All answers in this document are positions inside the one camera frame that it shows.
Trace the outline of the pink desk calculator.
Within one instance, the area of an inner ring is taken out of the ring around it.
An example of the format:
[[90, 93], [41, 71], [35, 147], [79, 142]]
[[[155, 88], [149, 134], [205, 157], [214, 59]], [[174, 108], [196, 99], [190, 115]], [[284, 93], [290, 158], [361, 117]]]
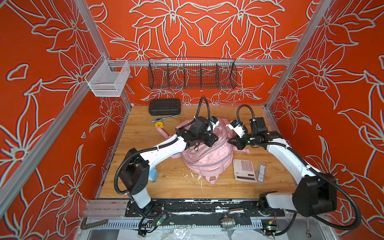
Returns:
[[233, 159], [235, 179], [243, 182], [257, 182], [255, 168], [252, 161]]

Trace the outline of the pink student backpack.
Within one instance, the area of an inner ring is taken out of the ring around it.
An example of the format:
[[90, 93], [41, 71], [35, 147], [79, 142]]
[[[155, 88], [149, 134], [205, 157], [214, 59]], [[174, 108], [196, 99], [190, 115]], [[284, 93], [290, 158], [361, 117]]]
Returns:
[[187, 167], [194, 173], [201, 175], [214, 185], [232, 163], [237, 147], [228, 143], [234, 134], [227, 125], [229, 120], [219, 118], [219, 125], [214, 129], [214, 134], [219, 138], [212, 147], [201, 144], [198, 150], [189, 148], [181, 153], [172, 155], [171, 158], [182, 158]]

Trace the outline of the light blue pencil sharpener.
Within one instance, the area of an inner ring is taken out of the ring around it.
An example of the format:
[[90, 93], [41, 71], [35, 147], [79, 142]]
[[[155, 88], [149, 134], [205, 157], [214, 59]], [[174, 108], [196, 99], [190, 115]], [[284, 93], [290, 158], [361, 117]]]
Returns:
[[152, 168], [149, 172], [148, 180], [151, 183], [155, 183], [158, 179], [159, 173], [156, 168]]

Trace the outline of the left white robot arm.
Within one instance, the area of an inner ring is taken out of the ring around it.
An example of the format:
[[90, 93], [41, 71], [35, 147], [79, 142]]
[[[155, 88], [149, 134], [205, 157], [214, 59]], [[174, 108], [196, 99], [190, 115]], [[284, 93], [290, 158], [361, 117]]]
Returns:
[[114, 177], [114, 189], [119, 195], [128, 195], [140, 210], [151, 203], [147, 190], [150, 171], [159, 163], [191, 147], [212, 147], [218, 137], [214, 129], [219, 120], [211, 116], [209, 103], [202, 96], [195, 117], [190, 123], [176, 128], [176, 133], [166, 141], [148, 149], [129, 150]]

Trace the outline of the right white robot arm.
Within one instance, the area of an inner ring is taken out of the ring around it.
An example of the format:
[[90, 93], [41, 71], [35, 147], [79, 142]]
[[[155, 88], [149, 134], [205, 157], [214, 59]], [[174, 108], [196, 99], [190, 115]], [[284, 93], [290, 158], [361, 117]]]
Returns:
[[[238, 150], [246, 146], [260, 147], [267, 150], [291, 174], [297, 188], [294, 193], [267, 192], [258, 199], [258, 210], [263, 215], [271, 214], [275, 209], [286, 210], [303, 217], [312, 217], [317, 221], [338, 230], [357, 229], [362, 222], [362, 214], [353, 198], [337, 183], [330, 173], [323, 173], [304, 160], [289, 146], [283, 136], [276, 131], [269, 131], [264, 118], [257, 118], [251, 111], [250, 128], [247, 129], [240, 116], [228, 124], [236, 134], [228, 142]], [[350, 203], [355, 219], [342, 226], [322, 219], [322, 214], [333, 212], [338, 206], [337, 194], [342, 194]]]

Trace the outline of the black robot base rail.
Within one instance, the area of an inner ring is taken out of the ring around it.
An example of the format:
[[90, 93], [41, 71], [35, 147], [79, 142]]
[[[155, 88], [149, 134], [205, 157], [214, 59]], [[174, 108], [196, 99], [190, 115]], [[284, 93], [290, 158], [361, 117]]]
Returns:
[[152, 199], [140, 209], [129, 201], [126, 217], [144, 217], [158, 221], [160, 226], [218, 226], [223, 218], [233, 218], [236, 225], [251, 226], [253, 219], [272, 220], [284, 218], [283, 210], [263, 214], [257, 199]]

